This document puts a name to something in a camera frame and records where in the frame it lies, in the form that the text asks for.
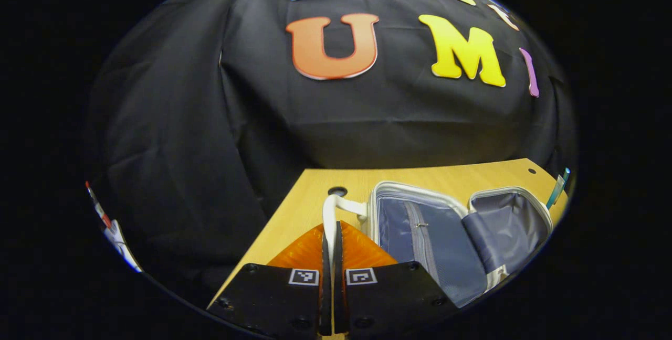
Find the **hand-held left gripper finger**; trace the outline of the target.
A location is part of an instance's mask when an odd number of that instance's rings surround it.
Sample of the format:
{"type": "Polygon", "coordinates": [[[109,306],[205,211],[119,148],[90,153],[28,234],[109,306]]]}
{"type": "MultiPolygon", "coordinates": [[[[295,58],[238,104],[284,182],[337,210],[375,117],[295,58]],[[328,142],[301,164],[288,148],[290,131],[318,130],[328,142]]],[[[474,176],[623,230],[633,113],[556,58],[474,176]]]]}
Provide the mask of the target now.
{"type": "Polygon", "coordinates": [[[334,245],[334,330],[347,338],[414,338],[457,314],[458,308],[417,261],[353,265],[365,251],[382,249],[339,221],[334,245]]]}
{"type": "Polygon", "coordinates": [[[246,263],[208,307],[209,314],[269,338],[331,334],[331,273],[317,225],[271,261],[246,263]]]}

